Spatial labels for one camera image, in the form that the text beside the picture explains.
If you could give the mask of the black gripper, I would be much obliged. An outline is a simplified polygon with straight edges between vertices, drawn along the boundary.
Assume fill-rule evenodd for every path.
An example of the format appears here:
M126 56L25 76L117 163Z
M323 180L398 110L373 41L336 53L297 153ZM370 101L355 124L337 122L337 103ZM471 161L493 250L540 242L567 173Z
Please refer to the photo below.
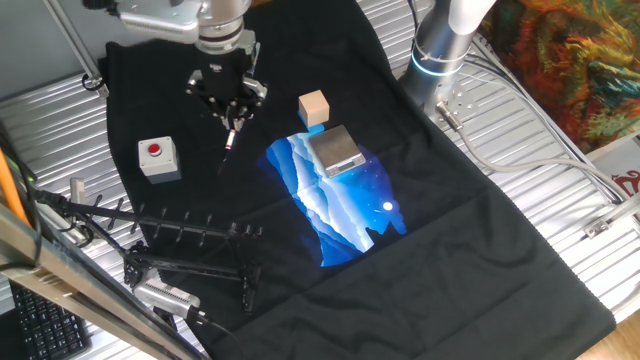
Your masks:
M185 92L202 100L226 129L231 125L224 103L238 96L233 105L233 129L241 130L264 104L268 94L265 84L250 77L243 78L249 69L250 56L242 49L222 55L200 52L199 70L194 70L189 77Z

